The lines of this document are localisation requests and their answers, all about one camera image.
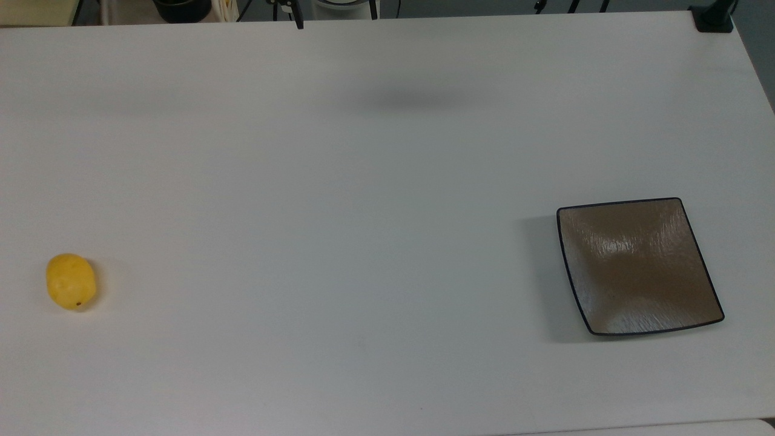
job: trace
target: black plate rim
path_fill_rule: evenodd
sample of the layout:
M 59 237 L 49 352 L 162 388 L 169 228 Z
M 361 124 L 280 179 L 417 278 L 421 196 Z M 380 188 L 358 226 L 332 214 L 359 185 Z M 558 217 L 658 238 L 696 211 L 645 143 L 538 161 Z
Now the black plate rim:
M 694 247 L 697 248 L 697 254 L 700 256 L 700 262 L 702 263 L 702 268 L 705 271 L 705 277 L 708 279 L 708 283 L 711 286 L 711 291 L 713 292 L 713 298 L 715 298 L 716 305 L 718 306 L 718 310 L 722 313 L 721 317 L 718 318 L 717 320 L 710 320 L 704 323 L 691 324 L 687 326 L 662 329 L 662 330 L 634 331 L 634 332 L 625 332 L 625 333 L 602 333 L 599 331 L 592 330 L 592 327 L 589 325 L 589 321 L 587 320 L 587 315 L 584 313 L 584 309 L 581 307 L 581 302 L 579 301 L 579 296 L 578 296 L 578 293 L 576 292 L 576 286 L 574 285 L 573 275 L 570 273 L 570 266 L 568 265 L 568 257 L 565 254 L 565 242 L 563 241 L 563 226 L 560 223 L 560 214 L 564 210 L 569 210 L 569 209 L 583 209 L 588 207 L 613 206 L 618 204 L 628 204 L 628 203 L 634 203 L 634 202 L 658 202 L 658 201 L 667 201 L 667 200 L 678 200 L 678 204 L 680 204 L 681 211 L 684 213 L 684 219 L 686 220 L 686 224 L 689 226 L 689 233 L 691 234 L 691 239 L 694 241 Z M 686 214 L 686 208 L 684 208 L 684 202 L 681 201 L 680 198 L 661 197 L 657 199 L 625 200 L 625 201 L 618 201 L 618 202 L 599 202 L 599 203 L 584 204 L 579 206 L 561 207 L 557 210 L 556 218 L 557 218 L 557 234 L 560 236 L 560 249 L 563 252 L 563 263 L 565 264 L 565 272 L 568 274 L 568 282 L 570 282 L 570 289 L 573 291 L 573 298 L 576 300 L 576 306 L 579 309 L 579 313 L 581 313 L 581 318 L 584 320 L 584 325 L 587 327 L 587 330 L 591 334 L 595 336 L 643 336 L 644 334 L 668 333 L 671 331 L 688 330 L 690 328 L 703 327 L 711 324 L 720 323 L 726 318 L 726 314 L 724 313 L 722 304 L 718 300 L 718 294 L 716 292 L 716 288 L 715 286 L 713 286 L 711 275 L 710 273 L 708 273 L 708 266 L 705 264 L 705 259 L 702 257 L 702 251 L 700 251 L 700 246 L 697 243 L 697 238 L 694 236 L 694 229 L 692 229 L 691 223 L 689 222 L 689 216 Z

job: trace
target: gray floor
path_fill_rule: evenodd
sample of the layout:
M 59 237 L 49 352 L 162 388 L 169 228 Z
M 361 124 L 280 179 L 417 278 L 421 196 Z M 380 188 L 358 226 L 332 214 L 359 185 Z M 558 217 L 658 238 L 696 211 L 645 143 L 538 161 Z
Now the gray floor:
M 381 0 L 384 18 L 395 17 L 398 1 Z M 312 16 L 309 2 L 302 0 L 307 17 Z M 548 0 L 543 13 L 566 13 L 570 3 L 571 0 Z M 611 0 L 608 11 L 685 11 L 689 5 L 710 3 L 711 0 Z M 401 0 L 399 18 L 533 14 L 534 4 L 535 0 Z M 597 12 L 600 5 L 601 0 L 581 0 L 577 13 Z M 254 0 L 243 20 L 268 21 L 271 14 L 271 6 L 264 0 Z M 775 107 L 775 0 L 740 0 L 734 20 L 770 104 Z

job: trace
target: table surface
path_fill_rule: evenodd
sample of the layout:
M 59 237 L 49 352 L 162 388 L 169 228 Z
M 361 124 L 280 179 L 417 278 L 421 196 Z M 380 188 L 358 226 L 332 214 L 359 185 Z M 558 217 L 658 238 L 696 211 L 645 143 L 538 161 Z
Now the table surface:
M 619 427 L 602 430 L 541 433 L 542 436 L 775 436 L 775 429 L 762 420 L 734 420 L 691 424 Z
M 688 12 L 0 30 L 0 434 L 775 415 L 775 117 Z M 589 335 L 562 206 L 678 196 L 726 320 Z M 88 258 L 83 313 L 46 294 Z

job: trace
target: yellow lemon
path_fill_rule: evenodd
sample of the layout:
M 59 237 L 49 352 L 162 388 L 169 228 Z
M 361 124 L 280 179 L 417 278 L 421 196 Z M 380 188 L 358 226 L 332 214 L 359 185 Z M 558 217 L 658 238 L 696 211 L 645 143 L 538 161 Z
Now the yellow lemon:
M 86 259 L 77 254 L 60 254 L 46 267 L 49 296 L 58 305 L 73 310 L 86 304 L 97 292 L 95 272 Z

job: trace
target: square plate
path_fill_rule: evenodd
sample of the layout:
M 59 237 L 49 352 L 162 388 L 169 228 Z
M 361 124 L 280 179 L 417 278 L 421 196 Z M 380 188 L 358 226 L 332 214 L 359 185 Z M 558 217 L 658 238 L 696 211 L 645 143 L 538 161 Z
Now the square plate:
M 590 333 L 659 333 L 724 319 L 680 199 L 563 207 L 557 228 Z

